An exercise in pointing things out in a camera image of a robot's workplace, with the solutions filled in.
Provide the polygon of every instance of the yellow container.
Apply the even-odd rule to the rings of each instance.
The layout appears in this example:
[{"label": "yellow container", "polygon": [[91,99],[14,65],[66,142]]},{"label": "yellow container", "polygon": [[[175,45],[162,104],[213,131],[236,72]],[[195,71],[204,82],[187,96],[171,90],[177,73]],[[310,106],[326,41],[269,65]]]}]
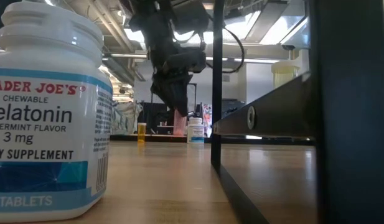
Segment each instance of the yellow container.
[{"label": "yellow container", "polygon": [[274,88],[278,88],[298,76],[299,67],[294,65],[295,63],[295,60],[288,60],[276,62],[272,65]]},{"label": "yellow container", "polygon": [[146,123],[138,123],[138,143],[144,143]]}]

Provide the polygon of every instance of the melatonin bottle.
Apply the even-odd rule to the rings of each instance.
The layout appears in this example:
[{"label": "melatonin bottle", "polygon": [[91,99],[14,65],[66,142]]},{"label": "melatonin bottle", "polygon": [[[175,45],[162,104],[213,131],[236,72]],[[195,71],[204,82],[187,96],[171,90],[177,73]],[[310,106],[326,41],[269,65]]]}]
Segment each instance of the melatonin bottle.
[{"label": "melatonin bottle", "polygon": [[0,30],[0,223],[63,220],[106,190],[113,88],[88,19],[37,2]]}]

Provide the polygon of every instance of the black metal frame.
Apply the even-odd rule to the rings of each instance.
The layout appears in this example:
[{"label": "black metal frame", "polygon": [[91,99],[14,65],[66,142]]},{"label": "black metal frame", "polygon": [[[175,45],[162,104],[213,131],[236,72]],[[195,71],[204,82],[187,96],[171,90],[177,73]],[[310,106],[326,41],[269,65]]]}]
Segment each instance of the black metal frame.
[{"label": "black metal frame", "polygon": [[383,1],[309,1],[312,75],[220,120],[223,2],[214,7],[211,160],[239,220],[268,223],[221,166],[220,134],[314,138],[319,223],[384,223]]}]

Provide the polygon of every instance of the ceiling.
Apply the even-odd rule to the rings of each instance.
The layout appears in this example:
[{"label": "ceiling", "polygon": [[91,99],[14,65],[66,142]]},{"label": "ceiling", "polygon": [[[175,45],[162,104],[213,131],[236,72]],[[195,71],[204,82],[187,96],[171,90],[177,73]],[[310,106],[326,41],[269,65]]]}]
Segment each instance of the ceiling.
[{"label": "ceiling", "polygon": [[[93,21],[104,35],[103,53],[146,54],[143,36],[128,29],[127,22],[132,13],[126,7],[121,7],[119,0],[35,1],[52,3]],[[212,14],[214,2],[203,0],[209,14]],[[281,44],[309,48],[309,21],[304,0],[226,0],[225,7],[227,28],[243,42],[246,58],[288,59],[288,51]],[[206,42],[212,42],[210,28],[204,36]],[[224,31],[223,37],[223,57],[229,58],[224,61],[224,67],[235,68],[239,62],[234,58],[241,57],[240,48],[227,32]],[[212,44],[207,45],[206,54],[208,57],[212,56]],[[104,72],[114,82],[115,94],[120,88],[126,88],[126,96],[131,99],[131,86],[134,82],[143,82],[150,78],[146,76],[146,72],[152,72],[151,65],[144,61],[145,59],[127,57],[104,58]]]}]

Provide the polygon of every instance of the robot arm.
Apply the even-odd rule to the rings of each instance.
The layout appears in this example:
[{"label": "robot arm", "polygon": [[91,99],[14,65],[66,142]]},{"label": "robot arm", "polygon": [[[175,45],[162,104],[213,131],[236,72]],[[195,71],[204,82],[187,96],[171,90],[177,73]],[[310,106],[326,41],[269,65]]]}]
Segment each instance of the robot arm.
[{"label": "robot arm", "polygon": [[[132,31],[140,30],[154,68],[152,93],[172,110],[187,116],[187,84],[192,75],[205,68],[203,32],[208,28],[208,15],[200,0],[173,6],[170,0],[121,0],[133,17]],[[202,39],[199,47],[182,47],[174,41],[179,34],[194,31]]]}]

